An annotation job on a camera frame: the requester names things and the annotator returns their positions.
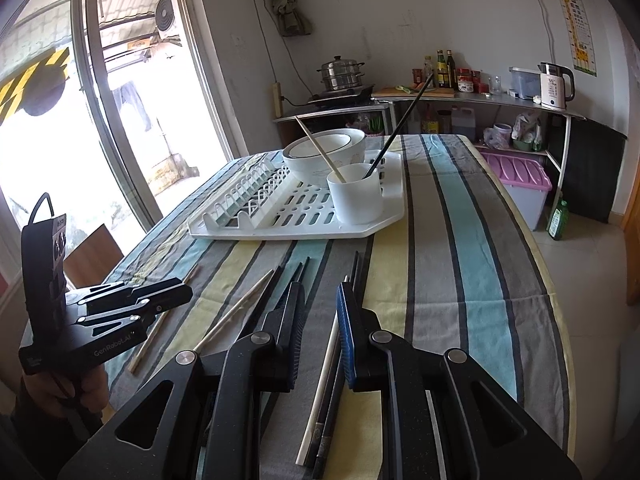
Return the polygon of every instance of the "giraffe poster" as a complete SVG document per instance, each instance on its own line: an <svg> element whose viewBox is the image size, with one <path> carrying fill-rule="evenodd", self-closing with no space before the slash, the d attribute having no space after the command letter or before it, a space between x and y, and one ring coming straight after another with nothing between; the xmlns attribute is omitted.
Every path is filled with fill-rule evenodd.
<svg viewBox="0 0 640 480"><path fill-rule="evenodd" d="M582 0L560 0L564 21L569 33L571 55L574 68L581 72L596 75L596 56L593 51L591 29Z"/></svg>

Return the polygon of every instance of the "yellow and black striped object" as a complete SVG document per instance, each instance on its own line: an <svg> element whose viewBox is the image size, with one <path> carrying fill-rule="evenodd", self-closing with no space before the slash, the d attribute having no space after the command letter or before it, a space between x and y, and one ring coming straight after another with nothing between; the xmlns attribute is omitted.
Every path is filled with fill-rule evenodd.
<svg viewBox="0 0 640 480"><path fill-rule="evenodd" d="M62 95L70 59L69 47L47 52L2 82L0 126L21 108L29 115L42 115L51 110Z"/></svg>

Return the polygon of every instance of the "tablecloth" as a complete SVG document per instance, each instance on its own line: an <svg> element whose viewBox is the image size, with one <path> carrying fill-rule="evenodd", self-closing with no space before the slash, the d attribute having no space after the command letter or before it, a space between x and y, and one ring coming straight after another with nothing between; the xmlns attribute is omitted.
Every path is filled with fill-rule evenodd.
<svg viewBox="0 0 640 480"><path fill-rule="evenodd" d="M367 139L377 149L384 139ZM183 278L195 262L193 299L164 322L136 375L132 351L107 363L111 403L133 393L207 330L264 273L286 264L267 310L297 264L310 257L300 370L280 395L261 443L263 478L301 479L295 458L313 401L335 313L335 288L365 255L364 308L416 348L465 349L570 456L575 441L573 368L568 335L546 265L532 233L484 159L464 137L399 136L406 213L367 238L232 241L192 238L188 217L236 171L262 157L228 163L155 226L108 277L149 283ZM380 394L345 389L325 479L375 479L382 460Z"/></svg>

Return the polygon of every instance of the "human hand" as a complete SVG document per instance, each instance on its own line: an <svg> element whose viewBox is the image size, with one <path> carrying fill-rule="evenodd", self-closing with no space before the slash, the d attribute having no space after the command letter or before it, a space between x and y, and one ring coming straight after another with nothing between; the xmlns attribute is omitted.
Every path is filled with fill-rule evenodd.
<svg viewBox="0 0 640 480"><path fill-rule="evenodd" d="M35 375L23 374L24 385L27 388L33 402L47 415L63 418L65 414L60 405L60 399L66 399L64 392L53 380L50 372ZM74 397L76 391L73 384L66 377L56 374L56 378L65 389L66 393ZM82 377L82 396L80 403L92 413L99 413L109 402L109 389L107 386L107 372L100 365L87 372Z"/></svg>

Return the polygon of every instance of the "pink lid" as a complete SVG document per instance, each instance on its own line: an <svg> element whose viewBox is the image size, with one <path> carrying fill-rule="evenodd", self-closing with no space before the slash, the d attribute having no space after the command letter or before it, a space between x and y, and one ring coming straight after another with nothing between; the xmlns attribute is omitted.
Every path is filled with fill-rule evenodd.
<svg viewBox="0 0 640 480"><path fill-rule="evenodd" d="M483 153L482 156L503 184L539 191L551 190L551 182L536 160L496 153Z"/></svg>

